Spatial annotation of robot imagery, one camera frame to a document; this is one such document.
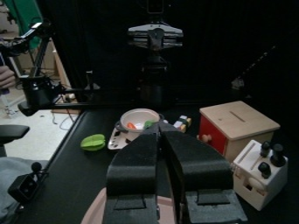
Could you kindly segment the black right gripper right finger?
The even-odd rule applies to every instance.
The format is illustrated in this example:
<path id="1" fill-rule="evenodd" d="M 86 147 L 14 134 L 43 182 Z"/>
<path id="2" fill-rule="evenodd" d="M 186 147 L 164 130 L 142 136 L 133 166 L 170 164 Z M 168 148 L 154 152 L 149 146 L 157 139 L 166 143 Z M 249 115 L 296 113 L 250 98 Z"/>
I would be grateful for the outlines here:
<path id="1" fill-rule="evenodd" d="M 229 162 L 220 153 L 164 122 L 161 151 L 178 224 L 244 224 L 248 217 L 232 188 Z"/>

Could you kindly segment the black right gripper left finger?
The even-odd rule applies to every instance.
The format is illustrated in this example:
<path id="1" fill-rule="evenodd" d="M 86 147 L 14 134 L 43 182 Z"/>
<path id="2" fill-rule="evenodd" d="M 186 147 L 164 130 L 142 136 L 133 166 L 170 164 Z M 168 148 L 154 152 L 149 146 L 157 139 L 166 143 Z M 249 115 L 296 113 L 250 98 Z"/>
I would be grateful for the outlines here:
<path id="1" fill-rule="evenodd" d="M 153 124 L 118 151 L 107 166 L 102 224 L 157 224 L 157 152 L 158 125 Z"/>

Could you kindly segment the person's hand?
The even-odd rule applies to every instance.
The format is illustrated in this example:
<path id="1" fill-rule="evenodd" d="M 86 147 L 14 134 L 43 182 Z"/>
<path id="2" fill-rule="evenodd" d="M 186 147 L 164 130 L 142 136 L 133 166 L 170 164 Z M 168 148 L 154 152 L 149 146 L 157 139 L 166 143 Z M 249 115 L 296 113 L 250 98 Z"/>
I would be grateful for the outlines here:
<path id="1" fill-rule="evenodd" d="M 14 72 L 7 66 L 0 66 L 0 89 L 14 85 Z"/>

